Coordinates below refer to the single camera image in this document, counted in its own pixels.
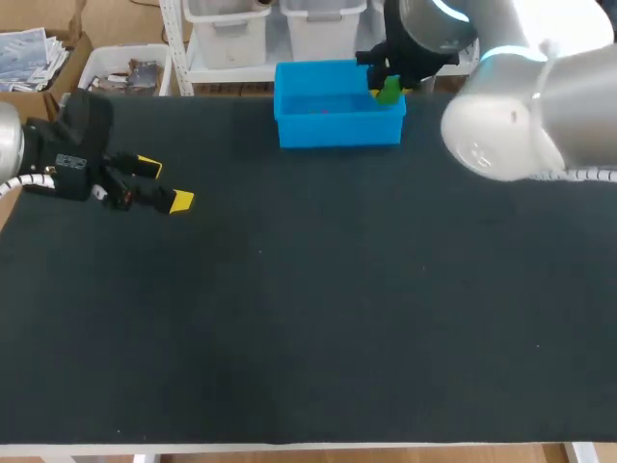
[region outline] newspaper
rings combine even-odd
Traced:
[[[47,38],[42,27],[0,34],[0,84],[7,84],[1,88],[39,92],[47,87],[67,57],[62,42],[55,37]]]

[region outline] blue plastic bin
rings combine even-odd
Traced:
[[[381,105],[355,61],[280,63],[274,112],[281,148],[398,145],[405,98]]]

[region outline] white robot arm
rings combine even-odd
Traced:
[[[386,0],[386,26],[415,79],[479,39],[481,62],[442,120],[466,167],[612,180],[599,168],[617,165],[617,45],[595,0]]]

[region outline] green object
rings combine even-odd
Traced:
[[[403,93],[397,75],[386,79],[384,88],[376,96],[379,104],[396,104]]]

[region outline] black table surface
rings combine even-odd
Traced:
[[[112,148],[195,206],[22,196],[0,443],[617,440],[617,187],[477,177],[446,102],[283,151],[269,99],[116,100]]]

